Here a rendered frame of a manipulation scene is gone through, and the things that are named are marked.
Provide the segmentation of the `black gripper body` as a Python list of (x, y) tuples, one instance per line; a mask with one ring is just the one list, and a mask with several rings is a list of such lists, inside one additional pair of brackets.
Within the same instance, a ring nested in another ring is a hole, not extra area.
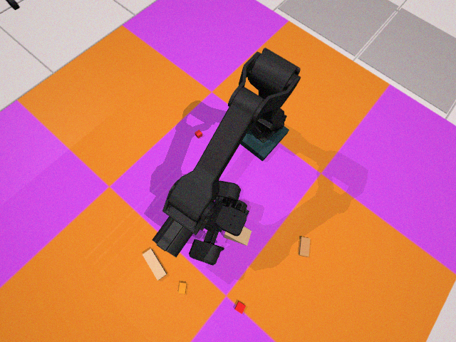
[[(217, 206), (219, 202), (225, 203), (226, 201), (231, 202), (232, 200), (238, 200), (240, 192), (241, 189), (239, 185), (232, 182), (219, 181), (219, 193), (216, 196), (216, 200), (214, 201), (216, 204), (214, 208), (214, 214), (205, 227), (207, 233), (204, 241), (194, 239), (189, 252), (189, 256), (191, 258), (202, 261), (206, 264), (210, 264), (212, 266), (217, 263), (220, 248), (215, 246), (214, 243), (216, 241), (218, 233), (222, 232), (222, 230), (217, 231), (216, 229), (212, 228), (219, 214), (219, 208)], [(211, 220), (212, 222), (210, 222)]]

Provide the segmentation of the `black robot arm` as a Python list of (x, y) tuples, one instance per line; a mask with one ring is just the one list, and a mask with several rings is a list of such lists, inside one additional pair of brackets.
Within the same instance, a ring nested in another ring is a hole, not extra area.
[[(177, 257), (192, 234), (206, 227), (214, 214), (219, 179), (248, 130), (264, 143), (283, 128), (287, 116), (281, 106), (300, 81), (300, 70), (267, 48), (244, 64), (229, 108), (199, 162), (168, 193), (162, 211), (169, 217), (152, 239), (159, 248)], [(244, 87), (246, 78), (259, 95)], [(217, 207), (212, 228), (239, 236), (249, 213), (247, 205), (238, 199), (229, 205), (219, 202)]]

